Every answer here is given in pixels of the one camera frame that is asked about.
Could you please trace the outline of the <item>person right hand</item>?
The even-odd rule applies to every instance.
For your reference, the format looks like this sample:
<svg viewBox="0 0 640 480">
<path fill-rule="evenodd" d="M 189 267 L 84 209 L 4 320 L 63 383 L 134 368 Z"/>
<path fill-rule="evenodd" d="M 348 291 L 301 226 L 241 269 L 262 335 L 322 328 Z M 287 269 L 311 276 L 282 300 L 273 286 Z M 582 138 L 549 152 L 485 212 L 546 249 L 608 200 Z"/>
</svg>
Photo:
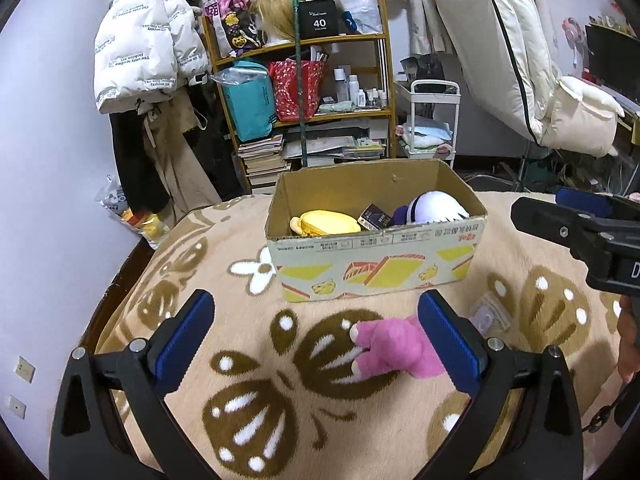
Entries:
<svg viewBox="0 0 640 480">
<path fill-rule="evenodd" d="M 620 355 L 617 370 L 624 384 L 628 384 L 634 374 L 640 370 L 640 352 L 636 347 L 638 324 L 632 312 L 631 299 L 620 297 L 620 317 L 617 321 L 617 331 L 620 334 Z"/>
</svg>

